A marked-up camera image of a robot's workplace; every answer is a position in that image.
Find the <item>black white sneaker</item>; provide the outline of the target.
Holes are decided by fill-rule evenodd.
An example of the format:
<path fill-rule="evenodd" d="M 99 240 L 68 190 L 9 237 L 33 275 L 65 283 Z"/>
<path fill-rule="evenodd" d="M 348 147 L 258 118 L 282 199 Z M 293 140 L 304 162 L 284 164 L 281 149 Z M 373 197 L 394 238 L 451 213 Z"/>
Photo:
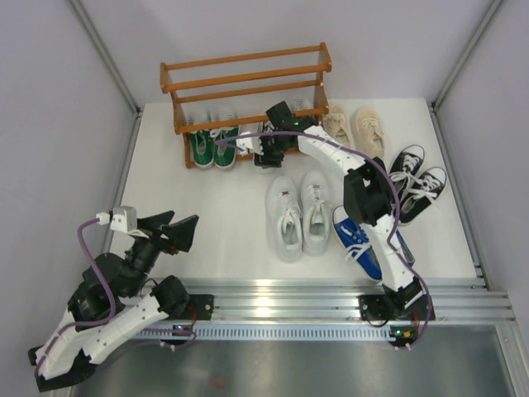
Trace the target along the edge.
<path fill-rule="evenodd" d="M 272 132 L 274 126 L 271 121 L 260 122 L 257 127 L 257 132 L 259 134 Z M 260 143 L 263 155 L 254 153 L 254 163 L 260 169 L 260 172 L 263 174 L 271 173 L 274 159 L 274 139 L 271 136 L 265 136 L 264 138 L 258 138 L 257 142 Z"/>
<path fill-rule="evenodd" d="M 314 116 L 314 102 L 311 99 L 293 99 L 288 102 L 290 110 L 298 116 Z"/>

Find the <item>green sneaker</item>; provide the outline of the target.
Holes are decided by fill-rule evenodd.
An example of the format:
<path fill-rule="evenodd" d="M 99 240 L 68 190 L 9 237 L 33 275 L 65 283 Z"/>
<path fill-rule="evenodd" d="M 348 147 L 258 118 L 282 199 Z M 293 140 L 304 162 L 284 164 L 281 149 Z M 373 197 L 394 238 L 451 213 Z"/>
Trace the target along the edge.
<path fill-rule="evenodd" d="M 200 169 L 207 169 L 212 166 L 213 143 L 209 130 L 201 130 L 189 134 L 191 152 L 194 164 Z"/>
<path fill-rule="evenodd" d="M 215 166 L 221 170 L 229 170 L 236 161 L 236 147 L 233 142 L 239 134 L 239 127 L 220 127 L 210 131 L 214 144 L 213 160 Z"/>

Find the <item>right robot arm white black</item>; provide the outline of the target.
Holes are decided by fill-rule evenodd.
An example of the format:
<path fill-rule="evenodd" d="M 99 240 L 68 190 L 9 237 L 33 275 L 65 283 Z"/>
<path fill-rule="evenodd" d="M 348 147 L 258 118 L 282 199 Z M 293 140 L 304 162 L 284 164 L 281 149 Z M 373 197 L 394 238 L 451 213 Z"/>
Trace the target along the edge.
<path fill-rule="evenodd" d="M 404 256 L 398 239 L 400 208 L 391 205 L 398 194 L 383 161 L 340 145 L 313 117 L 297 116 L 286 102 L 269 108 L 266 116 L 274 130 L 253 135 L 248 145 L 258 156 L 257 165 L 279 168 L 284 153 L 296 148 L 341 177 L 342 205 L 347 217 L 367 232 L 379 264 L 388 313 L 403 319 L 417 310 L 428 323 L 433 314 L 431 294 Z"/>

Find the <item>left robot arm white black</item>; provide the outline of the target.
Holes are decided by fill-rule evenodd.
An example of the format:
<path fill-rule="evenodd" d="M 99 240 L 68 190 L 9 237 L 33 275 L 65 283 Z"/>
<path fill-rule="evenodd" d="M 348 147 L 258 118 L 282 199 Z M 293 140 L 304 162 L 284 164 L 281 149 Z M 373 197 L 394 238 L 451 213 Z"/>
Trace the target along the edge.
<path fill-rule="evenodd" d="M 173 256 L 191 249 L 198 215 L 179 221 L 173 218 L 172 210 L 138 218 L 135 208 L 123 206 L 97 213 L 78 227 L 77 237 L 89 267 L 50 338 L 28 352 L 40 392 L 69 388 L 87 380 L 137 333 L 187 313 L 191 297 L 174 275 L 156 283 L 132 307 L 122 302 L 143 290 L 160 254 Z M 124 256 L 109 252 L 93 256 L 83 238 L 84 229 L 92 225 L 108 226 L 131 237 L 131 248 Z"/>

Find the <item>beige sneaker left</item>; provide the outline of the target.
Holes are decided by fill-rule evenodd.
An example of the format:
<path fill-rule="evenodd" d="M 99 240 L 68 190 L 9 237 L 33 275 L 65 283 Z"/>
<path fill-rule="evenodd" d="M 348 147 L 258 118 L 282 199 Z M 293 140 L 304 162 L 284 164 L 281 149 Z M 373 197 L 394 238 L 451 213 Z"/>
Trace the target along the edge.
<path fill-rule="evenodd" d="M 343 146 L 353 147 L 348 118 L 340 105 L 333 104 L 329 107 L 329 113 L 323 116 L 322 126 L 329 136 Z"/>

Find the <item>beige sneaker right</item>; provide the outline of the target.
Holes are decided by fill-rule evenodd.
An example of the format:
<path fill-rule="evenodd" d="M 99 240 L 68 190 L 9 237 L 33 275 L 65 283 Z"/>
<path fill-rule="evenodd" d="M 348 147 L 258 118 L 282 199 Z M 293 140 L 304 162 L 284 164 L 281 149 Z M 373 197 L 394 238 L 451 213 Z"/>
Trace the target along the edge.
<path fill-rule="evenodd" d="M 355 148 L 371 158 L 384 160 L 385 140 L 383 123 L 372 108 L 359 108 L 352 119 Z"/>

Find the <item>blue sneaker left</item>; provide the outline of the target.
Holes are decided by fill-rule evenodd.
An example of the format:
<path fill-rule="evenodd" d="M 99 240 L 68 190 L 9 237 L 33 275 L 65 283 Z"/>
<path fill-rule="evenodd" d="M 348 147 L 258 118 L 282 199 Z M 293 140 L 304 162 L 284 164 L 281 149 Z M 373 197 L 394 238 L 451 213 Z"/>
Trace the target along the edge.
<path fill-rule="evenodd" d="M 346 251 L 345 261 L 355 262 L 374 281 L 382 280 L 382 271 L 364 229 L 353 222 L 344 206 L 332 210 L 331 220 L 336 238 Z"/>

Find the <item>blue sneaker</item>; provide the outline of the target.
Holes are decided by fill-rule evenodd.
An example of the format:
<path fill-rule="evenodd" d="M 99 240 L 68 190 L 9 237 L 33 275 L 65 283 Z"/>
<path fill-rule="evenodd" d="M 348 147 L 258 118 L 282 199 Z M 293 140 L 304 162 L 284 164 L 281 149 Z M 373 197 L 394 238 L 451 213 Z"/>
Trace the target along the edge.
<path fill-rule="evenodd" d="M 346 251 L 345 261 L 355 262 L 374 281 L 382 280 L 382 271 L 364 229 L 353 222 L 344 206 L 332 210 L 331 220 L 336 238 Z"/>
<path fill-rule="evenodd" d="M 412 252 L 409 249 L 409 247 L 408 247 L 408 245 L 407 245 L 402 233 L 399 230 L 396 231 L 396 235 L 397 235 L 398 241 L 399 241 L 400 246 L 402 248 L 403 255 L 404 255 L 408 265 L 413 267 L 413 265 L 415 264 L 415 256 L 412 254 Z"/>

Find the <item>black canvas sneaker upper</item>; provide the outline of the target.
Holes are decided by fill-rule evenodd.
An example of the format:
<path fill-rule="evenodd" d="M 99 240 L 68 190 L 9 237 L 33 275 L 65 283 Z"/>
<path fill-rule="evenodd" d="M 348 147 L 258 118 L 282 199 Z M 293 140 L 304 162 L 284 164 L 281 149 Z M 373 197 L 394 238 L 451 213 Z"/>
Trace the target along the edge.
<path fill-rule="evenodd" d="M 412 181 L 425 160 L 425 150 L 419 145 L 404 148 L 396 157 L 389 171 L 390 179 L 397 182 Z"/>

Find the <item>black canvas sneaker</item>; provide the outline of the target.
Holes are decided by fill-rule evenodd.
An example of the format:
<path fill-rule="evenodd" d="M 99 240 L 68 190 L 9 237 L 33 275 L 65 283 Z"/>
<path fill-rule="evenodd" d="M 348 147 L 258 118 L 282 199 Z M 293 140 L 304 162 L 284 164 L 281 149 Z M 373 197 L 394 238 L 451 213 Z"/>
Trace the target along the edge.
<path fill-rule="evenodd" d="M 425 160 L 425 150 L 419 145 L 404 148 L 396 157 L 389 171 L 390 179 L 397 182 L 412 181 Z"/>
<path fill-rule="evenodd" d="M 399 223 L 407 225 L 434 206 L 447 185 L 447 173 L 441 167 L 425 170 L 400 200 Z"/>

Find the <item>black canvas sneaker lower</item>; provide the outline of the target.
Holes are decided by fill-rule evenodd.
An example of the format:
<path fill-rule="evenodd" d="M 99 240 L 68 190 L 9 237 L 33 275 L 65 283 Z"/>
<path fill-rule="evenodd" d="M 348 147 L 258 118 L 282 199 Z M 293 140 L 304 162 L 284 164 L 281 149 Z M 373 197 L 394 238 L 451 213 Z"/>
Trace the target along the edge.
<path fill-rule="evenodd" d="M 399 223 L 407 225 L 434 206 L 447 185 L 447 173 L 441 167 L 425 170 L 400 200 Z"/>

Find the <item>blue sneaker right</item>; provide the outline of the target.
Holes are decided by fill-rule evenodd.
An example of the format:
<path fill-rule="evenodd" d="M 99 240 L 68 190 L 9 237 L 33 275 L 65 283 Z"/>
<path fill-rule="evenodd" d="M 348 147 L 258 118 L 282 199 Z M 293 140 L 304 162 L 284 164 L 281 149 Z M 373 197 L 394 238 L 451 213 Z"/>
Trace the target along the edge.
<path fill-rule="evenodd" d="M 409 249 L 409 247 L 408 247 L 408 245 L 407 245 L 402 233 L 399 230 L 396 231 L 396 235 L 397 235 L 398 241 L 399 241 L 400 246 L 402 248 L 403 255 L 404 255 L 408 265 L 413 267 L 413 265 L 415 264 L 415 256 L 412 254 L 412 252 Z"/>

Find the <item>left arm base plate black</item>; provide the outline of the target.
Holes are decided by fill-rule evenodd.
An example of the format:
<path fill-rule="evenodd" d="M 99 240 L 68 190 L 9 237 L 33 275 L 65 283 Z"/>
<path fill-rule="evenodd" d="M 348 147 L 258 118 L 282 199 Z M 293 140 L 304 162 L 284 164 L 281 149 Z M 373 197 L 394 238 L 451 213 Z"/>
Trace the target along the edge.
<path fill-rule="evenodd" d="M 191 294 L 186 309 L 179 315 L 171 314 L 168 320 L 209 321 L 212 319 L 214 296 L 212 294 Z"/>

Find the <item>aluminium mounting rail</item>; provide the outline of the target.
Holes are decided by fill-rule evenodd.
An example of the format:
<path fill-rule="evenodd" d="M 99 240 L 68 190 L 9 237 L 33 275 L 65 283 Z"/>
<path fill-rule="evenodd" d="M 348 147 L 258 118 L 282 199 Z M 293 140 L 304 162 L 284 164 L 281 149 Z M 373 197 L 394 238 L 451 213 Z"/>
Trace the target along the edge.
<path fill-rule="evenodd" d="M 182 280 L 190 294 L 213 296 L 212 319 L 243 323 L 342 323 L 360 321 L 359 297 L 383 289 L 366 280 Z M 427 281 L 436 319 L 445 324 L 512 323 L 508 294 L 491 291 L 482 278 Z"/>

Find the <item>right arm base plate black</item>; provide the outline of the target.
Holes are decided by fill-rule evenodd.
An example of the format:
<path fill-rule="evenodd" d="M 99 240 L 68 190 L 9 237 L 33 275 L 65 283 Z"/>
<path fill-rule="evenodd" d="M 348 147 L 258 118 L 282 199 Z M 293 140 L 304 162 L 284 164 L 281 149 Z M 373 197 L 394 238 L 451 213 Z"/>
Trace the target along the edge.
<path fill-rule="evenodd" d="M 422 296 L 408 309 L 399 309 L 385 294 L 363 294 L 358 298 L 360 316 L 363 321 L 372 323 L 375 327 L 382 327 L 392 321 L 425 321 L 436 318 L 433 306 Z"/>

